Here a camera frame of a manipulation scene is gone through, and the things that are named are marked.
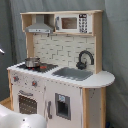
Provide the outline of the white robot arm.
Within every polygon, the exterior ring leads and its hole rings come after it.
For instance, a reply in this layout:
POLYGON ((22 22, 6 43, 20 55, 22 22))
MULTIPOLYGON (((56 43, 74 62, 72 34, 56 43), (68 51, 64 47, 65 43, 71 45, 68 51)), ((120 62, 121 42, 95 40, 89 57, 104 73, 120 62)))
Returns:
POLYGON ((0 128, 47 128, 40 114, 21 114, 0 104, 0 128))

